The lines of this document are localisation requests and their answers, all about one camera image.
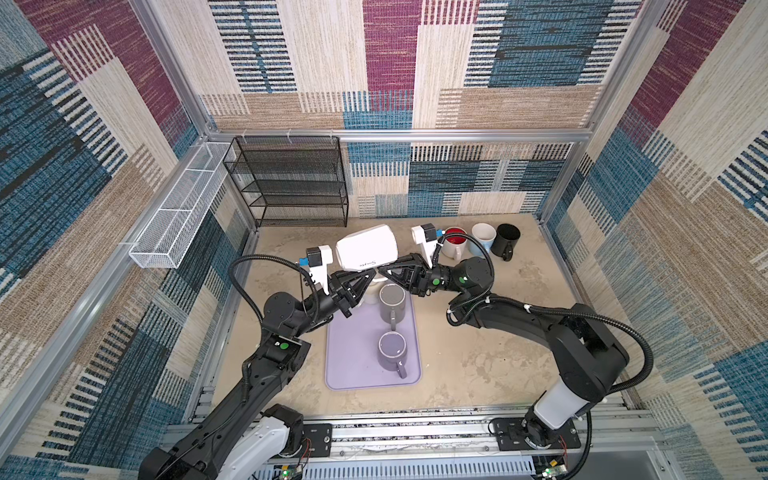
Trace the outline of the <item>light blue mug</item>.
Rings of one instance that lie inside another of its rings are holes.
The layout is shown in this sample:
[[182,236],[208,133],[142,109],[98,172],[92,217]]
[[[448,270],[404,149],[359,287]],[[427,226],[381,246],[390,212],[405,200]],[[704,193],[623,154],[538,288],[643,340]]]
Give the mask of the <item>light blue mug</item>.
[[471,228],[471,235],[482,245],[483,249],[490,253],[493,242],[496,239],[496,229],[488,223],[476,223]]

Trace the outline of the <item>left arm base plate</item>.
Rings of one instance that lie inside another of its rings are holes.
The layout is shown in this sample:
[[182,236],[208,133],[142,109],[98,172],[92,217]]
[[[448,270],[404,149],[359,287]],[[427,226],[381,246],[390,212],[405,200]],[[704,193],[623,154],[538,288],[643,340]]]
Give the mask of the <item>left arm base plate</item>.
[[330,456],[333,439],[331,423],[309,423],[289,429],[288,441],[279,456],[298,461]]

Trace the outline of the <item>black ceramic mug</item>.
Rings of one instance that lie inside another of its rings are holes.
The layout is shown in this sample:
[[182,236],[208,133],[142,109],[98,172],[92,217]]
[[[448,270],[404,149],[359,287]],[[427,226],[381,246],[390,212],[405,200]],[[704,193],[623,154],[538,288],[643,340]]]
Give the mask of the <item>black ceramic mug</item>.
[[512,260],[514,249],[521,238],[521,231],[515,225],[502,223],[496,228],[496,237],[491,246],[491,253],[504,262]]

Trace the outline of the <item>white patterned mug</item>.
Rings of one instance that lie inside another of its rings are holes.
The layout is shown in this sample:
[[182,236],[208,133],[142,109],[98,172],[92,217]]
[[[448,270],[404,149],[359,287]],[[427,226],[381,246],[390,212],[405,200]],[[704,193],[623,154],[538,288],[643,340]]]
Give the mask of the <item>white patterned mug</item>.
[[336,243],[339,266],[346,271],[363,271],[394,262],[398,257],[395,235],[388,225],[361,230]]

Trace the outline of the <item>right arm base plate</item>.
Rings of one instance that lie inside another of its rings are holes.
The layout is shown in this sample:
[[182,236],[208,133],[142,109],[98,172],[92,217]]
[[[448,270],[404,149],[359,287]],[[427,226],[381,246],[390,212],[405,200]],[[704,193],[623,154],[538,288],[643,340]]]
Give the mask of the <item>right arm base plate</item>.
[[542,435],[533,434],[523,425],[523,417],[496,417],[489,421],[488,432],[495,438],[500,451],[533,451],[561,449],[579,450],[582,441],[572,420],[557,430]]

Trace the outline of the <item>white ceramic mug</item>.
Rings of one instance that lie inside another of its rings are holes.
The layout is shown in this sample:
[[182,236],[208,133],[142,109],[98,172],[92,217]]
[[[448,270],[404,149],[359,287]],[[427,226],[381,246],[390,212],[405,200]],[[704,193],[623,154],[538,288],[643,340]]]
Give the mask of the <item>white ceramic mug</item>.
[[441,254],[447,258],[461,261],[467,249],[468,241],[464,238],[466,231],[460,227],[449,227],[444,233],[450,234],[450,237],[445,239]]

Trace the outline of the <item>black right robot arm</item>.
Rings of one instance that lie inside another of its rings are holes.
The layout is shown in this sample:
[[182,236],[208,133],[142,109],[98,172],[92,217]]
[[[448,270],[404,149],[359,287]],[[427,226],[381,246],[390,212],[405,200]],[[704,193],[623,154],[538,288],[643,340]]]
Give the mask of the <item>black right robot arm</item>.
[[615,383],[629,355],[591,308],[575,304],[570,309],[547,309],[494,294],[492,267],[478,257],[446,266],[429,265],[421,255],[409,254],[377,271],[420,297],[438,290],[455,292],[448,311],[456,324],[507,332],[549,348],[559,379],[521,423],[531,447],[550,446],[572,417],[617,391]]

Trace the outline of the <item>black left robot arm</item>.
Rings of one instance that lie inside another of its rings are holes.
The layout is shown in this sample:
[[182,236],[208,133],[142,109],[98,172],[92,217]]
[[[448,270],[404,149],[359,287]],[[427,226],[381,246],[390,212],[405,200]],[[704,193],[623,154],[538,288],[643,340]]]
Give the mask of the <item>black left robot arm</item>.
[[259,346],[244,360],[241,379],[190,433],[170,450],[153,449],[142,461],[141,479],[248,479],[268,460],[306,449],[303,416],[272,404],[298,373],[311,348],[302,335],[349,316],[375,276],[372,269],[337,271],[326,290],[299,300],[272,294],[264,305]]

